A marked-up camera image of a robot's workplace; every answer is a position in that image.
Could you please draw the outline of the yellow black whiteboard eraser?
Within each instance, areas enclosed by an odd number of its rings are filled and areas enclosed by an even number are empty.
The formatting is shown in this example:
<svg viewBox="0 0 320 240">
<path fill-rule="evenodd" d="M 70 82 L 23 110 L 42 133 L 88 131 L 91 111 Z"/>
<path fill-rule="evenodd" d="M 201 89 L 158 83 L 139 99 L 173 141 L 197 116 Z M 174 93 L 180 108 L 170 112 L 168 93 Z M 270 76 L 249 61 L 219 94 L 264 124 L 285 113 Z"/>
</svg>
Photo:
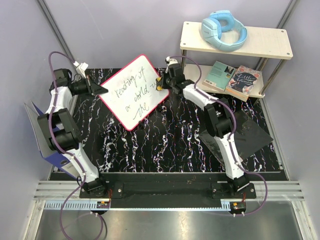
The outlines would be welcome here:
<svg viewBox="0 0 320 240">
<path fill-rule="evenodd" d="M 156 78 L 156 90 L 161 91 L 163 89 L 163 79 L 162 77 Z"/>
</svg>

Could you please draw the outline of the pink framed whiteboard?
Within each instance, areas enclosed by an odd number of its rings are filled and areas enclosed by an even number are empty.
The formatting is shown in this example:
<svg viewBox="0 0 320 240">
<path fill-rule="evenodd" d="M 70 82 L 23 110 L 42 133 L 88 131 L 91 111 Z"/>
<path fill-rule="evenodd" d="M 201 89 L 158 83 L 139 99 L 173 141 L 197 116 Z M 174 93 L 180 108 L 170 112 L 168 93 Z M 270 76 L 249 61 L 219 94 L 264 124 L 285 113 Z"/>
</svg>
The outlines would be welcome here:
<svg viewBox="0 0 320 240">
<path fill-rule="evenodd" d="M 108 93 L 99 97 L 122 126 L 133 130 L 170 94 L 169 90 L 156 90 L 158 72 L 141 54 L 106 80 L 101 86 Z"/>
</svg>

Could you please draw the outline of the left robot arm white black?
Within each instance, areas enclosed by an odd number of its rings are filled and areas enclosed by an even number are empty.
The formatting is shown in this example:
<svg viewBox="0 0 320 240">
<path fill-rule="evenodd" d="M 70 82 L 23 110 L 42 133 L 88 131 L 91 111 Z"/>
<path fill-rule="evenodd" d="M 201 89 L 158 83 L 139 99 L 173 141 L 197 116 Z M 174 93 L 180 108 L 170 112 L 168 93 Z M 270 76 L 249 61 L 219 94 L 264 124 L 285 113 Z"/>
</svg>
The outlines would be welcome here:
<svg viewBox="0 0 320 240">
<path fill-rule="evenodd" d="M 73 96 L 97 96 L 108 90 L 93 82 L 88 75 L 73 81 L 71 71 L 66 68 L 53 73 L 55 80 L 49 89 L 49 108 L 37 118 L 40 130 L 48 147 L 63 156 L 58 167 L 77 179 L 84 192 L 103 198 L 108 193 L 108 184 L 85 153 L 81 131 L 68 108 Z"/>
</svg>

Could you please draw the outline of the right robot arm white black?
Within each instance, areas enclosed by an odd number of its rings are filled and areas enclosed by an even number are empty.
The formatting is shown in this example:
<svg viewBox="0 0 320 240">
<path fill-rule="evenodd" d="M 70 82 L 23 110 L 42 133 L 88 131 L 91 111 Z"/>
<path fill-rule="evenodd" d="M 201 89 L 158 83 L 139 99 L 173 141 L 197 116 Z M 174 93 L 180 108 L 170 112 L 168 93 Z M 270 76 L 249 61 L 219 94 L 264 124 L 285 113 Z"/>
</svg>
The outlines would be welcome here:
<svg viewBox="0 0 320 240">
<path fill-rule="evenodd" d="M 222 155 L 225 174 L 228 177 L 227 192 L 239 198 L 250 184 L 241 165 L 235 144 L 236 118 L 225 98 L 216 98 L 199 89 L 192 80 L 186 79 L 182 66 L 174 58 L 166 59 L 167 67 L 156 79 L 156 89 L 172 90 L 176 95 L 192 102 L 204 112 L 207 133 L 212 136 Z"/>
</svg>

